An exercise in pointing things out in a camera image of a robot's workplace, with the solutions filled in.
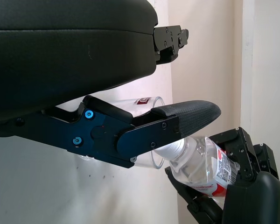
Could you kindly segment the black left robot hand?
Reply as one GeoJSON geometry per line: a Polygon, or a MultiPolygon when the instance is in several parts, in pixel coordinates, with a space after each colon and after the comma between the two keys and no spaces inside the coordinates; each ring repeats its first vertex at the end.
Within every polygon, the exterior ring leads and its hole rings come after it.
{"type": "Polygon", "coordinates": [[[0,137],[130,168],[221,114],[194,100],[131,113],[93,97],[178,57],[189,32],[146,0],[0,0],[0,137]]]}

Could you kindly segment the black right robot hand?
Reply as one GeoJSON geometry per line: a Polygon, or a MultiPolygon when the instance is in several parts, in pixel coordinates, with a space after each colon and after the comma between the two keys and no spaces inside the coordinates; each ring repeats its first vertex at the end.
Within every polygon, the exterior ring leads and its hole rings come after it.
{"type": "Polygon", "coordinates": [[[174,179],[171,168],[165,172],[187,202],[187,209],[200,224],[280,224],[280,180],[272,149],[253,145],[241,127],[211,136],[229,159],[240,164],[236,182],[229,185],[224,207],[174,179]]]}

